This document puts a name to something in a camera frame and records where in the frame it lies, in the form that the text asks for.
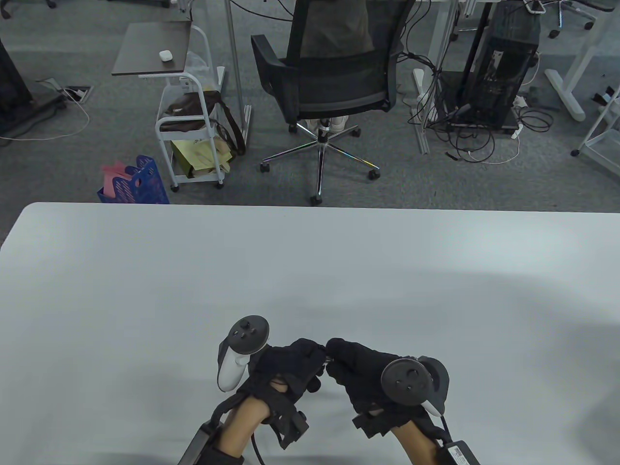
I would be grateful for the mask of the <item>person's right hand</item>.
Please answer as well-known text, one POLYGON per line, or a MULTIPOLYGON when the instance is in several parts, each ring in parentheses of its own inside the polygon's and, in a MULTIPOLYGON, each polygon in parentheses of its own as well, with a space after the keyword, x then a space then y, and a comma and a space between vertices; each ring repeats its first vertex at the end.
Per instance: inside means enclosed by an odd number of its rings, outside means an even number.
POLYGON ((386 366, 401 357, 379 352, 357 342, 342 338, 330 339, 326 346, 331 362, 327 373, 343 386, 359 414, 384 416, 392 427, 408 421, 431 421, 423 407, 399 405, 388 398, 381 386, 381 375, 386 366))

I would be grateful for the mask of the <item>person's left hand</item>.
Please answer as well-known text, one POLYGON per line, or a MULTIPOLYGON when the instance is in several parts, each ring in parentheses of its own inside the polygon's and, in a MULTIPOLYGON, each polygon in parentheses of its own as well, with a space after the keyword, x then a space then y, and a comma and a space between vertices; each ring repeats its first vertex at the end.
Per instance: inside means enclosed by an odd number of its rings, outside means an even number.
POLYGON ((300 338, 286 347, 267 347, 237 393, 263 401, 278 416, 295 411, 295 403, 321 387, 326 348, 300 338))

